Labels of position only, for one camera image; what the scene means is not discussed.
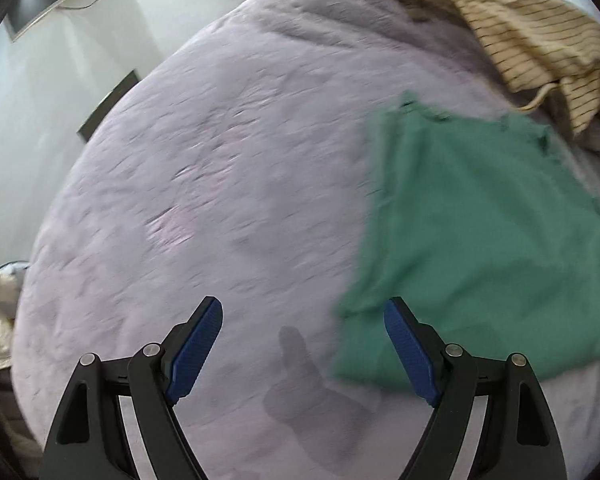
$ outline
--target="blue gripper pad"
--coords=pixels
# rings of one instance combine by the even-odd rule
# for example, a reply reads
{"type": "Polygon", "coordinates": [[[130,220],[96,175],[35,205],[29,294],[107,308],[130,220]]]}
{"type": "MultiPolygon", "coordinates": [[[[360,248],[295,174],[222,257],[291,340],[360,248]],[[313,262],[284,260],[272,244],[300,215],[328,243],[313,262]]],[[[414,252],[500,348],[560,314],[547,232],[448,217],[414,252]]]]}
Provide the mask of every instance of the blue gripper pad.
{"type": "Polygon", "coordinates": [[[430,406],[437,406],[440,392],[436,388],[433,364],[391,300],[384,304],[384,327],[416,394],[430,406]]]}
{"type": "Polygon", "coordinates": [[[167,399],[175,404],[189,395],[222,326],[222,305],[215,300],[200,318],[171,366],[167,399]]]}

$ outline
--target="green cloth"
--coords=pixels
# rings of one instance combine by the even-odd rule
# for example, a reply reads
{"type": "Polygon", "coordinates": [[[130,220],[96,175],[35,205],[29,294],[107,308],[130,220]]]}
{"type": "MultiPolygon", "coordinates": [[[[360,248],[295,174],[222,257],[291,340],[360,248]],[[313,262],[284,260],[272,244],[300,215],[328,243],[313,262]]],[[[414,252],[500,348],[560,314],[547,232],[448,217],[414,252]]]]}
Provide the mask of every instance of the green cloth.
{"type": "Polygon", "coordinates": [[[600,357],[600,202],[560,161],[551,128],[482,121],[406,94],[372,128],[373,206],[335,373],[408,386],[382,305],[472,355],[525,354],[539,378],[600,357]]]}

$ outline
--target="fuzzy blanket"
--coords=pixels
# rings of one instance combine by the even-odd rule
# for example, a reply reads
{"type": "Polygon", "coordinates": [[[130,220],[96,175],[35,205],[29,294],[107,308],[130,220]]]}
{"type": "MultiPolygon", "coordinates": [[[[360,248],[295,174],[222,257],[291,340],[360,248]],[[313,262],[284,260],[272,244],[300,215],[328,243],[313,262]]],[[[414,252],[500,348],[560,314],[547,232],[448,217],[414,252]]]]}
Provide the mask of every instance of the fuzzy blanket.
{"type": "MultiPolygon", "coordinates": [[[[176,407],[209,478],[398,478],[429,408],[329,375],[369,206],[365,117],[410,90],[495,118],[497,78],[467,28],[394,0],[248,0],[193,37],[109,114],[40,231],[13,349],[38,440],[81,354],[132,355],[215,295],[224,327],[176,407]]],[[[544,389],[580,480],[600,460],[600,362],[544,389]]]]}

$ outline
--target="striped cloth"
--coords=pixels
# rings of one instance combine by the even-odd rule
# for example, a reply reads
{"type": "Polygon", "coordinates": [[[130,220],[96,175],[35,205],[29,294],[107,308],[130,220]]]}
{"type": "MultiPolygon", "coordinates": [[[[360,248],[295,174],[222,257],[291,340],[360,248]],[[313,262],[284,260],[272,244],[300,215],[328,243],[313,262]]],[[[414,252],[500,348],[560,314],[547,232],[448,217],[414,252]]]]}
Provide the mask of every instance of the striped cloth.
{"type": "Polygon", "coordinates": [[[600,110],[600,24],[563,0],[451,0],[512,92],[560,88],[581,133],[600,110]]]}

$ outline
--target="cable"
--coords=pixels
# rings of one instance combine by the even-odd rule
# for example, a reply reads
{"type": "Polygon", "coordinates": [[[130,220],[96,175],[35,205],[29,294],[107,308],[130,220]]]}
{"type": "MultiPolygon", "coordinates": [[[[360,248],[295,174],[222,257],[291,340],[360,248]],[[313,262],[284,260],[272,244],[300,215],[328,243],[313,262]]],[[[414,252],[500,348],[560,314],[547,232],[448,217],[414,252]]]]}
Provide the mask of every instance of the cable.
{"type": "Polygon", "coordinates": [[[83,7],[65,7],[65,6],[62,6],[62,5],[58,5],[56,7],[56,9],[61,9],[61,10],[82,10],[82,9],[88,9],[93,4],[96,4],[99,1],[100,0],[93,0],[89,5],[86,5],[86,6],[83,6],[83,7]]]}

